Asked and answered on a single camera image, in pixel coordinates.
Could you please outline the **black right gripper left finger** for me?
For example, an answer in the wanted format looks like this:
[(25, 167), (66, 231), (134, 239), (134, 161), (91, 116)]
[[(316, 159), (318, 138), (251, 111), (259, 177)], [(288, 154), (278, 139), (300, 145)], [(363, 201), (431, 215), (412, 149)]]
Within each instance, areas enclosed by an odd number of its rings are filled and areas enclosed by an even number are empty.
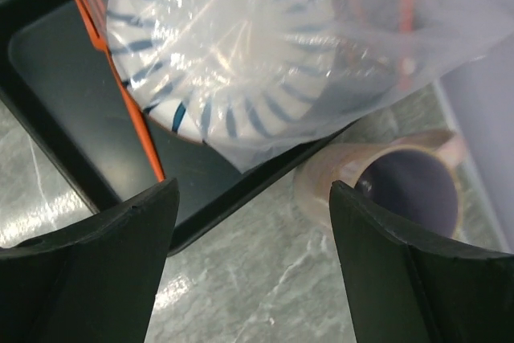
[(179, 204), (178, 183), (1, 251), (4, 342), (142, 342)]

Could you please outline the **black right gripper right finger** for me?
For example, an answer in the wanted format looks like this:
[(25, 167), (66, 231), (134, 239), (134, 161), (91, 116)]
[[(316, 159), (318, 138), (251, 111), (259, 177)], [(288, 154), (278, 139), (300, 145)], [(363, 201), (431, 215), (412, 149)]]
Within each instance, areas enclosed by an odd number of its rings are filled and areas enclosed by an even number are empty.
[(329, 211), (357, 341), (512, 341), (512, 255), (437, 235), (340, 181)]

